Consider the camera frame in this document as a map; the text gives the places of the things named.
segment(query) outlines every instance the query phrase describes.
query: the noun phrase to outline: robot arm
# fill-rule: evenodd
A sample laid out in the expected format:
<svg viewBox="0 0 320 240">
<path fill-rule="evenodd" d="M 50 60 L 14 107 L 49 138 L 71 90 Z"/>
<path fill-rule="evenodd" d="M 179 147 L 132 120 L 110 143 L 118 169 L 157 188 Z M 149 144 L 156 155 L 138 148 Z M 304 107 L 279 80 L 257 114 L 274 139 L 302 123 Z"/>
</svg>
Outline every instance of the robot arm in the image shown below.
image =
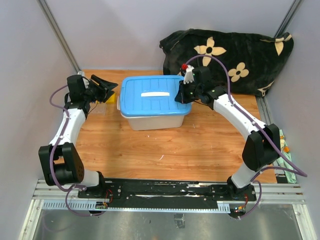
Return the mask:
<svg viewBox="0 0 320 240">
<path fill-rule="evenodd" d="M 100 172 L 90 171 L 84 165 L 75 148 L 80 129 L 90 111 L 90 103 L 99 101 L 105 103 L 114 93 L 118 84 L 105 81 L 95 75 L 91 79 L 83 79 L 81 75 L 72 75 L 67 78 L 70 101 L 66 97 L 61 125 L 49 143 L 41 146 L 38 155 L 41 162 L 44 179 L 49 186 L 55 185 L 50 169 L 50 155 L 53 146 L 59 143 L 53 154 L 53 161 L 63 157 L 63 163 L 53 162 L 53 169 L 61 185 L 81 184 L 86 187 L 96 187 L 104 184 Z"/>
<path fill-rule="evenodd" d="M 272 148 L 254 123 L 258 124 L 268 134 L 278 149 L 280 149 L 279 128 L 274 124 L 267 125 L 252 116 L 232 96 L 231 100 L 233 103 L 231 103 L 226 89 L 212 84 L 210 70 L 207 67 L 193 68 L 190 65 L 187 66 L 184 81 L 180 81 L 179 83 L 179 92 L 175 100 L 180 103 L 201 100 L 203 104 L 224 116 L 241 133 L 246 141 L 242 152 L 244 163 L 227 180 L 231 188 L 231 195 L 235 196 L 241 193 L 251 184 L 251 179 L 261 168 L 273 163 L 279 157 L 278 153 Z M 235 108 L 234 105 L 237 105 L 247 113 L 254 123 Z"/>
</svg>

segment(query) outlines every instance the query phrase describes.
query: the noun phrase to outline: blue plastic container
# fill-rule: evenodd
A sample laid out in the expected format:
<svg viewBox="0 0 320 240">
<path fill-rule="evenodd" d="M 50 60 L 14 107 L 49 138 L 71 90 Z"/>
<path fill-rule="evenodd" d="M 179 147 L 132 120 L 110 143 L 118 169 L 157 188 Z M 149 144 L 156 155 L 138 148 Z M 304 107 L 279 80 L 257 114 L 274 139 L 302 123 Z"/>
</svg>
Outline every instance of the blue plastic container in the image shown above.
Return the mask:
<svg viewBox="0 0 320 240">
<path fill-rule="evenodd" d="M 178 128 L 191 104 L 175 101 L 179 75 L 131 76 L 123 80 L 118 109 L 133 130 Z"/>
</svg>

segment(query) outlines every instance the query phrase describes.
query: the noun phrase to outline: wooden table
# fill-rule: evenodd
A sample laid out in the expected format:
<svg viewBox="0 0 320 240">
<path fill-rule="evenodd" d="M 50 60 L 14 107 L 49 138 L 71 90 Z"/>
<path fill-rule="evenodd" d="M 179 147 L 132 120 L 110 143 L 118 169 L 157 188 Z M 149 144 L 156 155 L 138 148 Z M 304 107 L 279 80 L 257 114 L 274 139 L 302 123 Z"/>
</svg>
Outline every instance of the wooden table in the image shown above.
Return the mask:
<svg viewBox="0 0 320 240">
<path fill-rule="evenodd" d="M 128 76 L 161 75 L 161 71 L 85 70 L 121 85 Z M 117 95 L 120 87 L 115 89 Z M 254 96 L 235 99 L 259 118 Z M 242 161 L 245 141 L 220 114 L 194 103 L 179 128 L 131 130 L 128 121 L 107 104 L 105 114 L 89 114 L 79 133 L 76 149 L 84 166 L 104 177 L 225 182 Z M 274 171 L 258 179 L 276 183 Z"/>
</svg>

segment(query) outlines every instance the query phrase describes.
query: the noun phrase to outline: red wire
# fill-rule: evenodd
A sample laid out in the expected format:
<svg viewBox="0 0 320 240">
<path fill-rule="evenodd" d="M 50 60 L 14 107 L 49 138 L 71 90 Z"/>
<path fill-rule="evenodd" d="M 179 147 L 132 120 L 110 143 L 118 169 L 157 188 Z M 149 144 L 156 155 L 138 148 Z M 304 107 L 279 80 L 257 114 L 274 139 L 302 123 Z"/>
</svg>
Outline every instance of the red wire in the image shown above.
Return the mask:
<svg viewBox="0 0 320 240">
<path fill-rule="evenodd" d="M 106 195 L 105 195 L 105 198 L 104 198 L 104 202 L 106 202 L 107 197 L 108 197 L 108 191 L 106 191 Z"/>
<path fill-rule="evenodd" d="M 108 189 L 108 191 L 111 193 L 111 198 L 110 198 L 110 202 L 109 202 L 109 203 L 111 203 L 112 200 L 114 199 L 114 194 L 112 193 L 112 191 L 110 189 Z"/>
<path fill-rule="evenodd" d="M 245 198 L 245 205 L 244 206 L 246 206 L 248 204 L 248 202 L 249 202 L 249 198 L 248 198 L 248 195 L 246 193 L 244 194 L 244 198 Z"/>
</svg>

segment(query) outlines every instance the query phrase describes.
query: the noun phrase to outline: black pillow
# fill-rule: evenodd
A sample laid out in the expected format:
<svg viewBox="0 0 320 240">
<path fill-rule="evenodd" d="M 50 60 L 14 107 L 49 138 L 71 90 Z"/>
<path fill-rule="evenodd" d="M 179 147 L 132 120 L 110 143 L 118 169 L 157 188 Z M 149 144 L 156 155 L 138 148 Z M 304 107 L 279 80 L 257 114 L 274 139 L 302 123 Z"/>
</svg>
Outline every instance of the black pillow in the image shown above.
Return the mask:
<svg viewBox="0 0 320 240">
<path fill-rule="evenodd" d="M 181 74 L 181 65 L 199 54 L 218 58 L 227 68 L 231 91 L 263 97 L 274 83 L 294 47 L 292 36 L 286 32 L 273 38 L 253 33 L 224 33 L 189 29 L 176 31 L 160 41 L 165 53 L 164 75 Z M 193 67 L 208 66 L 212 81 L 227 86 L 223 68 L 210 57 L 199 57 Z"/>
</svg>

